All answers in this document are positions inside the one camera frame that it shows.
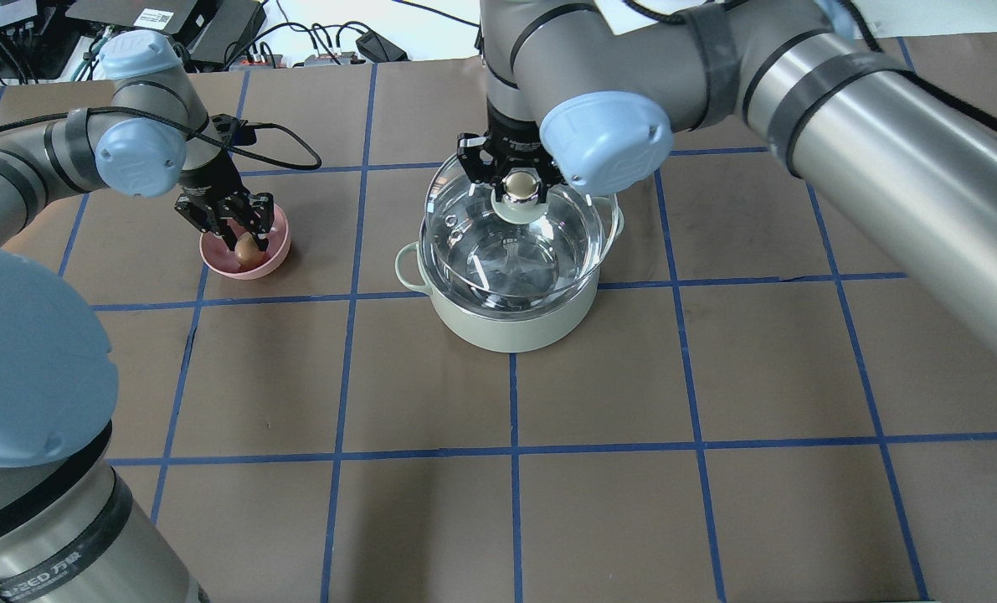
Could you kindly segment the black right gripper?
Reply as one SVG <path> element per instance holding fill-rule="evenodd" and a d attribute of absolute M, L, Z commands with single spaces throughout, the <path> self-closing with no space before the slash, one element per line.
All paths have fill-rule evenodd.
<path fill-rule="evenodd" d="M 567 184 L 537 130 L 461 133 L 457 137 L 456 160 L 468 179 L 469 198 L 475 201 L 489 203 L 495 187 L 515 169 L 536 173 L 538 204 L 548 201 L 552 188 Z"/>

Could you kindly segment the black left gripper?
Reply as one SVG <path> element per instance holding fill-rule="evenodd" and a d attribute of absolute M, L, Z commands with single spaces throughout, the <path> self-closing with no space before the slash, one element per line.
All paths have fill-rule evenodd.
<path fill-rule="evenodd" d="M 244 227 L 258 249 L 268 251 L 274 224 L 273 194 L 250 193 L 238 176 L 223 173 L 182 172 L 179 187 L 174 210 L 194 229 L 210 234 L 229 252 L 235 252 L 239 237 L 234 232 L 233 216 L 223 206 L 228 198 L 247 199 Z"/>

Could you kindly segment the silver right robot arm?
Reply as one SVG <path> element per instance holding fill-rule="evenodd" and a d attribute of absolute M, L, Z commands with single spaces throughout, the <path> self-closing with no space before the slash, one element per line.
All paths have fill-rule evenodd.
<path fill-rule="evenodd" d="M 705 1 L 617 33 L 598 1 L 483 1 L 478 183 L 618 193 L 737 116 L 997 354 L 997 117 L 886 54 L 851 1 Z"/>

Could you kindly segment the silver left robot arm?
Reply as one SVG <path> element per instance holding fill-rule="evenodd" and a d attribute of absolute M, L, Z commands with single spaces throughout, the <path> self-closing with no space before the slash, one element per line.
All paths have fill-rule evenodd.
<path fill-rule="evenodd" d="M 182 190 L 176 209 L 226 276 L 288 255 L 283 210 L 242 183 L 238 120 L 211 115 L 165 35 L 111 39 L 107 108 L 0 127 L 0 602 L 207 602 L 105 458 L 119 394 L 107 333 L 57 272 L 5 251 L 53 201 Z"/>

